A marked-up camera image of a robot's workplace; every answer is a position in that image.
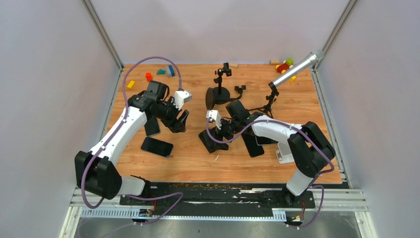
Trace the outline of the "teal phone black screen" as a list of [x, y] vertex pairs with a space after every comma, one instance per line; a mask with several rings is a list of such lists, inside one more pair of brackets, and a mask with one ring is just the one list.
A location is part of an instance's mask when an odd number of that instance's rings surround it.
[[155, 136], [160, 133], [160, 127], [156, 117], [149, 118], [144, 125], [144, 128], [147, 137]]

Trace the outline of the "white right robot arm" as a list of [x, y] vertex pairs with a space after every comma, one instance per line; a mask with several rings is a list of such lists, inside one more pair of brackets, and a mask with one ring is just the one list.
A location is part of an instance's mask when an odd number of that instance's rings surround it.
[[243, 104], [235, 100], [226, 106], [231, 118], [223, 119], [217, 110], [207, 111], [206, 129], [199, 138], [209, 153], [228, 150], [228, 144], [241, 135], [265, 137], [278, 145], [279, 163], [295, 163], [297, 170], [286, 184], [284, 203], [295, 207], [303, 200], [303, 193], [323, 174], [336, 152], [312, 121], [293, 124], [272, 119], [260, 112], [250, 113]]

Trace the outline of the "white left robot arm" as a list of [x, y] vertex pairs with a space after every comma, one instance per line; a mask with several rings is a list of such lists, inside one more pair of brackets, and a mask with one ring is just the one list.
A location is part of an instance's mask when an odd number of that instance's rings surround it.
[[187, 90], [177, 90], [166, 98], [166, 84], [152, 81], [147, 89], [131, 96], [126, 108], [108, 133], [89, 151], [79, 151], [74, 159], [77, 187], [111, 200], [118, 195], [132, 195], [140, 205], [148, 204], [152, 192], [148, 180], [122, 176], [116, 169], [123, 150], [137, 131], [148, 121], [160, 119], [173, 133], [185, 132], [189, 112], [182, 106], [192, 100]]

